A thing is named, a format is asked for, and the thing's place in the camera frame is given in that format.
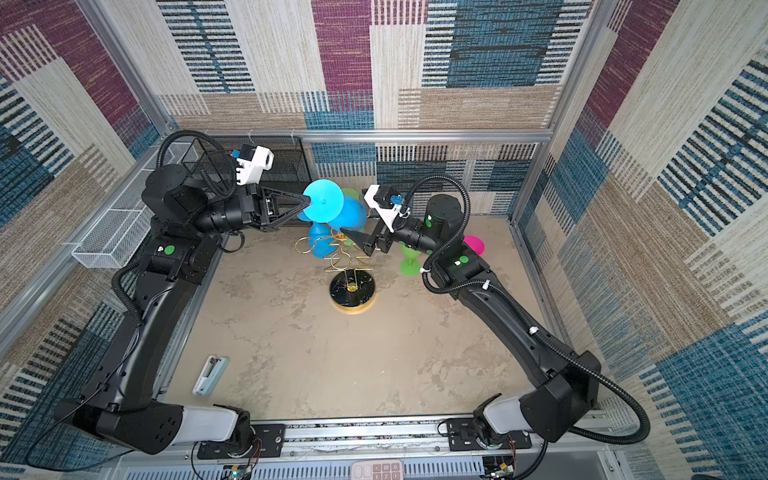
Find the white wire basket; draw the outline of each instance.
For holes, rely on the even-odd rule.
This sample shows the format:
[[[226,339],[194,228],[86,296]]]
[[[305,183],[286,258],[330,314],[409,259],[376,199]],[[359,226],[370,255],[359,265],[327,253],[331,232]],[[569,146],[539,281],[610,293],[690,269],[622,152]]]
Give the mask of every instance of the white wire basket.
[[[185,162],[199,158],[190,143],[174,143],[168,148],[165,163],[180,163],[182,157]],[[144,241],[153,213],[141,201],[141,192],[154,165],[153,156],[72,250],[72,256],[85,268],[122,268]]]

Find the black mounting plate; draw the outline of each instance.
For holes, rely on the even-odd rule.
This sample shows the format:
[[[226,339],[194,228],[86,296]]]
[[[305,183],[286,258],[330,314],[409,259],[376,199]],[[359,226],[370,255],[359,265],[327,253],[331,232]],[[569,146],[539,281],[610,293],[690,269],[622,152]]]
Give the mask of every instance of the black mounting plate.
[[[485,450],[478,443],[478,436],[475,434],[475,428],[472,424],[471,418],[463,419],[448,419],[445,420],[445,426],[448,428],[448,444],[451,448],[451,452],[467,452],[470,450]],[[508,436],[515,442],[515,448],[517,450],[525,450],[531,448],[531,437],[524,432],[516,430],[509,432],[508,436],[504,436],[501,450],[509,450]]]
[[[261,458],[277,458],[283,451],[283,436],[285,434],[286,426],[282,423],[270,423],[251,425],[255,437],[253,443],[256,443],[256,439],[261,439]],[[202,442],[200,443],[200,449],[197,450],[197,458],[199,460],[221,460],[222,458],[229,458],[234,460],[228,454],[231,453],[231,449],[228,445],[221,442]],[[253,454],[251,449],[243,457],[240,457],[244,462],[250,458]]]

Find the beige tabletop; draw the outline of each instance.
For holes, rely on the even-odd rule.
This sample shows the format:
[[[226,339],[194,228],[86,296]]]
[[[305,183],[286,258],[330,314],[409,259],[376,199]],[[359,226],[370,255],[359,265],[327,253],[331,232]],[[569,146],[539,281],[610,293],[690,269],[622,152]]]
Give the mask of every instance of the beige tabletop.
[[[349,315],[331,303],[328,261],[293,249],[306,228],[245,233],[245,247],[214,274],[165,402],[228,404],[252,419],[418,415],[470,412],[497,392],[530,388],[475,314],[400,273],[399,248],[374,253],[374,304]],[[485,241],[485,260],[541,321],[506,220],[473,217],[466,233]],[[211,396],[194,396],[214,354],[230,363]]]

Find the light blue disc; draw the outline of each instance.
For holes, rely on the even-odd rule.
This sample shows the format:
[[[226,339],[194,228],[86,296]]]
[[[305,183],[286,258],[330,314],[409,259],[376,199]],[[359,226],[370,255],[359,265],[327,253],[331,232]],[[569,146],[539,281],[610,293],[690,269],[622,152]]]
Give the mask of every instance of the light blue disc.
[[[331,180],[315,180],[304,189],[304,194],[312,201],[304,213],[313,222],[326,223],[333,220],[344,206],[344,193]]]

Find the robotic arm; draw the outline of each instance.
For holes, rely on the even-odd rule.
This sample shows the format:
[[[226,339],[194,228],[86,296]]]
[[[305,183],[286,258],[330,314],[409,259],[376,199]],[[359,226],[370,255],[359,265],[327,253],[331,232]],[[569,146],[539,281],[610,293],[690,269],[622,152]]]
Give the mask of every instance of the robotic arm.
[[[166,143],[182,133],[171,135]],[[241,150],[253,152],[254,147],[244,145]],[[240,162],[243,172],[243,166],[248,166],[246,161]],[[157,402],[152,399],[154,378],[184,307],[202,282],[216,249],[221,248],[217,241],[220,234],[245,226],[276,230],[309,206],[310,199],[245,184],[229,197],[211,203],[190,182],[187,169],[162,165],[161,159],[158,163],[142,193],[142,199],[155,213],[148,253],[118,271],[113,279],[118,298],[128,308],[126,316],[82,394],[60,402],[55,417],[57,424],[64,422],[97,438],[149,454],[173,443],[207,441],[221,458],[238,458],[253,447],[248,412],[230,406],[204,408]],[[455,197],[439,194],[430,199],[423,220],[410,217],[413,193],[433,179],[457,186],[464,207]],[[416,182],[405,197],[392,187],[372,185],[365,199],[379,213],[374,231],[343,229],[344,234],[368,255],[374,250],[387,253],[396,241],[427,253],[422,269],[427,288],[433,293],[450,294],[475,312],[520,362],[534,386],[532,392],[519,398],[494,397],[478,407],[474,427],[482,445],[493,448],[501,443],[504,434],[521,429],[532,429],[550,442],[569,430],[613,443],[635,443],[647,436],[650,427],[645,412],[624,390],[600,375],[601,365],[594,355],[578,355],[547,333],[500,285],[492,268],[461,241],[469,216],[469,198],[461,184],[441,175],[426,177]],[[120,285],[122,276],[133,269],[138,274],[135,303]],[[428,273],[437,287],[429,282]],[[609,436],[573,426],[593,408],[598,383],[616,392],[635,410],[641,421],[637,432]]]

